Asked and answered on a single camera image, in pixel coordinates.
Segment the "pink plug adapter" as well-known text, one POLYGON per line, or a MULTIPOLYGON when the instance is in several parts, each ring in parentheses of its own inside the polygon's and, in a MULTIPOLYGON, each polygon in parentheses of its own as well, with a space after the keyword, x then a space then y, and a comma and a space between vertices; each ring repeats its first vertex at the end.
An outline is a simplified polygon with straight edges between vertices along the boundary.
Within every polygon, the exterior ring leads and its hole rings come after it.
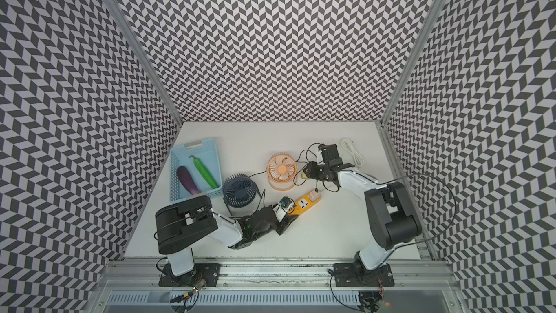
POLYGON ((308 200, 309 200, 312 204, 318 203, 318 202, 320 201, 320 199, 321 199, 321 194, 318 193, 318 192, 311 191, 311 192, 308 194, 308 200))

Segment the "orange power strip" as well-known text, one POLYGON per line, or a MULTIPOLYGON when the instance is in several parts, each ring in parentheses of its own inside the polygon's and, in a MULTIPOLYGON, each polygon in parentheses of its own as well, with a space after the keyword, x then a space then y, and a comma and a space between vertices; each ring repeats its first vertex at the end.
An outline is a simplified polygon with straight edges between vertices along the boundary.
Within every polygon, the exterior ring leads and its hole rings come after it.
POLYGON ((295 201, 295 210, 293 211, 292 214, 290 215, 297 215, 300 216, 303 213, 307 212, 308 210, 310 210, 312 207, 314 207, 317 203, 312 204, 309 200, 308 200, 308 194, 303 195, 301 198, 297 199, 295 201))

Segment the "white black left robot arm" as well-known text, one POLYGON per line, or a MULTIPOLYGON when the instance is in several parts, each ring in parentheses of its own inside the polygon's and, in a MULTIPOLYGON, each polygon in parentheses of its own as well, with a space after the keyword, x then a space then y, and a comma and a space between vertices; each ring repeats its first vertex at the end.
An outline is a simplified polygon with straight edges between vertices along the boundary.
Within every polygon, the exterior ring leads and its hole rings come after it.
POLYGON ((282 235, 298 219, 294 210, 294 201, 284 197, 277 204, 234 219, 214 211, 207 196, 199 196, 157 211, 153 237, 159 253, 167 258, 164 270, 180 280, 195 272, 194 243, 209 237, 230 249, 243 249, 272 231, 282 235))

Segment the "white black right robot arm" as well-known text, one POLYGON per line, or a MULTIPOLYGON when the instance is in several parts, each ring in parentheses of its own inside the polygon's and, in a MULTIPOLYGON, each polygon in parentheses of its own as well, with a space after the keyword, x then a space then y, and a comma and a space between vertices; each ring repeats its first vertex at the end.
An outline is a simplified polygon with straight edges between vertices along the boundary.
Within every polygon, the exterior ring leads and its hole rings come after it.
POLYGON ((372 238, 356 253, 356 264, 363 271, 382 267, 397 249, 421 235, 418 212, 403 183, 382 183, 355 165, 344 163, 335 144, 321 144, 319 152, 321 162, 309 162, 303 169, 306 177, 333 183, 365 202, 372 238))

